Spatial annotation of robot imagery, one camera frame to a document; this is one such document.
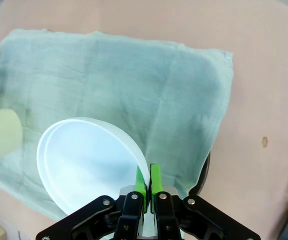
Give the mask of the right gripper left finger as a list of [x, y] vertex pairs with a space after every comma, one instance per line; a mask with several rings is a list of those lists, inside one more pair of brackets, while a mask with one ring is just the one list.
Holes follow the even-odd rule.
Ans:
[[102, 195], [74, 213], [42, 230], [37, 240], [136, 240], [143, 232], [147, 187], [139, 168], [135, 185], [118, 199]]

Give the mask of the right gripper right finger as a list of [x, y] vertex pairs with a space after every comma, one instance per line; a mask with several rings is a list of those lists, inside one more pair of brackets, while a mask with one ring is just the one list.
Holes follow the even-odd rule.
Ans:
[[165, 191], [161, 168], [150, 165], [151, 209], [159, 240], [180, 240], [181, 231], [198, 240], [259, 240], [260, 236], [198, 195], [181, 199]]

